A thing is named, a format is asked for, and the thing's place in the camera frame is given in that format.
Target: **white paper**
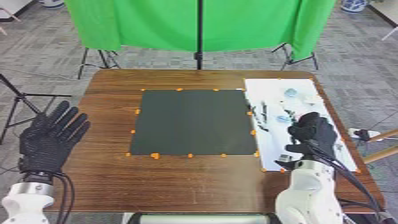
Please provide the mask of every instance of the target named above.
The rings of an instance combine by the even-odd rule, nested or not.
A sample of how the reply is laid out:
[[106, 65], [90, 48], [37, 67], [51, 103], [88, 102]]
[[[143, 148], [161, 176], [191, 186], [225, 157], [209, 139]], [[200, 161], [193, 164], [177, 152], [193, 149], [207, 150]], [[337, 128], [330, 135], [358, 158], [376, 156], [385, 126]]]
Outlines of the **white paper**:
[[[293, 160], [298, 160], [302, 154], [291, 153], [284, 150], [284, 146], [291, 144], [287, 127], [291, 122], [282, 123], [277, 116], [286, 116], [284, 110], [294, 111], [296, 117], [309, 112], [317, 112], [319, 116], [326, 118], [337, 133], [337, 140], [333, 146], [335, 158], [342, 162], [349, 171], [357, 170], [357, 165], [351, 159], [346, 145], [341, 141], [341, 135], [330, 114], [325, 108], [323, 99], [317, 96], [312, 81], [309, 79], [245, 79], [245, 97], [254, 108], [252, 123], [255, 129], [255, 141], [259, 147], [261, 164], [268, 171], [278, 171], [280, 166], [273, 162], [280, 155], [289, 155]], [[287, 89], [296, 90], [294, 97], [284, 96]], [[266, 105], [266, 124], [261, 122], [262, 106]]]

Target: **green cloth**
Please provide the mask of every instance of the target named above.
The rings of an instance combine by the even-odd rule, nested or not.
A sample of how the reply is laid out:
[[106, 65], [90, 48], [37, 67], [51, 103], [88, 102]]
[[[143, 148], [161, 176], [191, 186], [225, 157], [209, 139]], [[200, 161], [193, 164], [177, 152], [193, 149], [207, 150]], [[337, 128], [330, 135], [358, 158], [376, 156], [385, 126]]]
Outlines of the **green cloth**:
[[[65, 0], [85, 47], [197, 50], [197, 0]], [[204, 0], [204, 51], [293, 46], [310, 55], [333, 0]]]

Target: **black glove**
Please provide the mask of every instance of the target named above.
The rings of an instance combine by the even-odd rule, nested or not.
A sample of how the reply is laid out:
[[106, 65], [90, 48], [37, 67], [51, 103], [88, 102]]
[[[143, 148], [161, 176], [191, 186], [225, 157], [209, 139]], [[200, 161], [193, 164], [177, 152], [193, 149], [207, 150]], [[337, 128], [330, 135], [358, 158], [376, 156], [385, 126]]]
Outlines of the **black glove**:
[[326, 118], [319, 117], [316, 112], [307, 113], [298, 122], [287, 128], [293, 139], [300, 141], [302, 144], [287, 145], [286, 150], [298, 153], [309, 153], [310, 147], [314, 146], [332, 158], [333, 155], [333, 142], [337, 139], [337, 134], [333, 132], [332, 125], [326, 122]]
[[78, 114], [78, 108], [69, 110], [69, 103], [62, 101], [49, 116], [37, 114], [30, 127], [19, 137], [21, 172], [60, 173], [71, 149], [90, 127], [87, 114]]

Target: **gray carpet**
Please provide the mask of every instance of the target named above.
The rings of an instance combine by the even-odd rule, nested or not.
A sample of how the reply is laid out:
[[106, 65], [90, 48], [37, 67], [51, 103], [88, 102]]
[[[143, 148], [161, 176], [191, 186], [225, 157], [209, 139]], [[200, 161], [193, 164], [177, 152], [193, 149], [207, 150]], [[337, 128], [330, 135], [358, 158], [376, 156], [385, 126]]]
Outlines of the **gray carpet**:
[[[83, 80], [76, 80], [76, 71], [83, 48], [65, 9], [46, 10], [33, 5], [21, 15], [21, 22], [1, 23], [8, 36], [0, 35], [0, 72], [24, 92], [72, 94], [72, 104], [78, 104], [95, 68], [87, 68]], [[316, 55], [319, 71], [312, 70], [310, 61], [286, 70], [303, 70], [316, 73], [326, 95], [346, 127], [369, 128], [398, 110], [398, 34], [387, 41], [380, 38], [390, 31], [390, 26], [369, 10], [348, 15], [335, 8], [321, 35]], [[270, 49], [229, 53], [204, 54], [204, 69], [259, 69], [278, 70], [282, 52]], [[88, 62], [99, 63], [95, 51]], [[126, 47], [118, 52], [117, 62], [122, 68], [140, 69], [193, 69], [195, 61], [186, 52], [170, 52]], [[44, 106], [46, 99], [35, 97], [33, 103]], [[10, 109], [12, 94], [0, 87], [0, 127]], [[15, 120], [31, 116], [24, 107], [17, 108]], [[381, 122], [373, 130], [387, 131], [398, 127], [398, 116]], [[0, 146], [0, 164], [12, 167], [17, 161], [17, 127], [7, 135]], [[360, 147], [360, 153], [383, 149], [396, 144], [394, 140], [371, 143]], [[387, 209], [398, 217], [398, 155], [369, 165], [387, 200]], [[0, 176], [0, 196], [17, 181], [19, 175], [5, 173]], [[0, 209], [0, 220], [5, 212]], [[118, 223], [117, 214], [72, 214], [69, 223]]]

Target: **black mat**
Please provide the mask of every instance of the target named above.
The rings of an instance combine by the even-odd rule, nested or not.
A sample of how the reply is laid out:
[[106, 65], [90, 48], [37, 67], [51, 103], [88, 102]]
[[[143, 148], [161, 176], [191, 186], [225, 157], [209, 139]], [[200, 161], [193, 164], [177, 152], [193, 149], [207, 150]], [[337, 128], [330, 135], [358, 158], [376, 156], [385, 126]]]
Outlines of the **black mat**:
[[239, 90], [143, 92], [131, 154], [246, 155], [255, 152]]

